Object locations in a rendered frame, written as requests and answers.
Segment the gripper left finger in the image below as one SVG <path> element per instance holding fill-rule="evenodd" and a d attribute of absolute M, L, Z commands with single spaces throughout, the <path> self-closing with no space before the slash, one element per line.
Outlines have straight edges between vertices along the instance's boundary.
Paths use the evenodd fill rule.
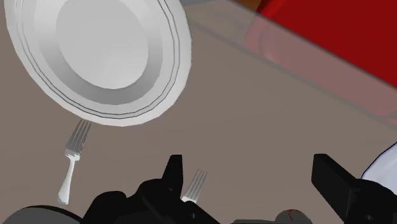
<path fill-rule="evenodd" d="M 180 199 L 183 158 L 171 155 L 160 179 L 139 185 L 127 197 L 123 192 L 104 192 L 93 200 L 81 224 L 220 224 L 193 202 Z"/>

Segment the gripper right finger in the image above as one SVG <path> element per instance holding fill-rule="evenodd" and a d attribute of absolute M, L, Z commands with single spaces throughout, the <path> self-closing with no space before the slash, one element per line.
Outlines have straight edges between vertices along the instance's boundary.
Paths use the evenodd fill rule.
<path fill-rule="evenodd" d="M 344 224 L 397 224 L 397 195 L 355 178 L 327 154 L 314 155 L 311 181 Z"/>

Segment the silver fork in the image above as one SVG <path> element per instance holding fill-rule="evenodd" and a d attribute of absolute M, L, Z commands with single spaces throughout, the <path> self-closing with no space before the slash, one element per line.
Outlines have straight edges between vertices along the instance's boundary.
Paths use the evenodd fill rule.
<path fill-rule="evenodd" d="M 80 160 L 81 151 L 90 128 L 91 122 L 81 119 L 66 144 L 64 152 L 65 156 L 69 159 L 69 168 L 58 192 L 58 201 L 61 204 L 68 205 L 69 203 L 71 181 L 73 178 L 75 163 Z"/>
<path fill-rule="evenodd" d="M 185 194 L 181 197 L 181 200 L 183 202 L 190 201 L 196 204 L 200 197 L 206 177 L 207 177 L 207 172 L 198 169 L 191 183 L 189 184 Z"/>

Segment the white plate with black rim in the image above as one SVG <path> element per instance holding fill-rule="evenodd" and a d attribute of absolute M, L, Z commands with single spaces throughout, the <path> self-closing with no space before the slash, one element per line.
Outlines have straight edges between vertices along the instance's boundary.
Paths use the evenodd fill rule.
<path fill-rule="evenodd" d="M 376 157 L 361 179 L 379 183 L 397 195 L 397 142 Z"/>

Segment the grey ball with red stitching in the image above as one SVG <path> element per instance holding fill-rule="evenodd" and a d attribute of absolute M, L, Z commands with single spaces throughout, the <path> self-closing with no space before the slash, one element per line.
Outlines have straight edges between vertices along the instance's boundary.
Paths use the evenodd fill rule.
<path fill-rule="evenodd" d="M 287 209 L 275 217 L 275 222 L 280 224 L 313 224 L 303 212 L 297 209 Z"/>

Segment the grey round dish black rim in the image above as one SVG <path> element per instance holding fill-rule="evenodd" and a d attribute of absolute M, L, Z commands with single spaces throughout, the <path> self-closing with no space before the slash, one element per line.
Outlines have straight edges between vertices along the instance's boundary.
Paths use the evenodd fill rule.
<path fill-rule="evenodd" d="M 15 211 L 2 224 L 80 224 L 82 218 L 60 207 L 38 205 Z"/>

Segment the red robot stand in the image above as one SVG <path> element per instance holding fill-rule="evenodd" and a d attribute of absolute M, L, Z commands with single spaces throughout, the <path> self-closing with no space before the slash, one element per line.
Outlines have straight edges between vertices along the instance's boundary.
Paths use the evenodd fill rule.
<path fill-rule="evenodd" d="M 397 0 L 261 0 L 257 11 L 397 87 Z"/>

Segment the large white plate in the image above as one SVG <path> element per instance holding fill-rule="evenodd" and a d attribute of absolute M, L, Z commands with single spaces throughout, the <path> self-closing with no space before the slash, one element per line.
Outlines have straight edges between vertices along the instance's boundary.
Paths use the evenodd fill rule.
<path fill-rule="evenodd" d="M 185 88 L 192 36 L 180 0 L 4 0 L 4 10 L 27 73 L 81 118 L 139 125 Z"/>

